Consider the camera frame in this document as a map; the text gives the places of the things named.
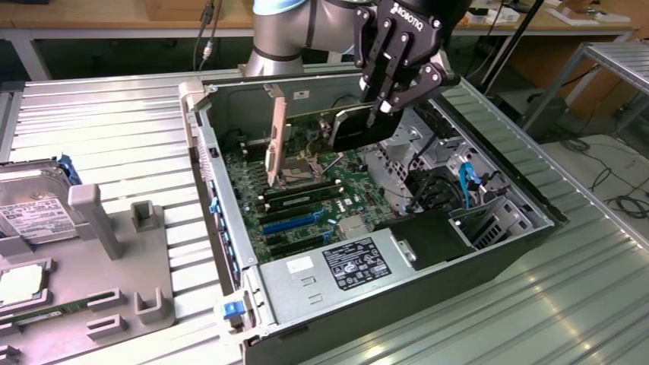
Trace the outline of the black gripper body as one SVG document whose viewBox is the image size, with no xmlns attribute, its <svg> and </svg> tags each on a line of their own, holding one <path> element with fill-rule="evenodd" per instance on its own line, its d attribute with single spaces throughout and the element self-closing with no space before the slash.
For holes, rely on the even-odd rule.
<svg viewBox="0 0 649 365">
<path fill-rule="evenodd" d="M 425 64 L 443 48 L 468 9 L 468 1 L 377 2 L 372 55 L 399 58 L 408 67 Z"/>
</svg>

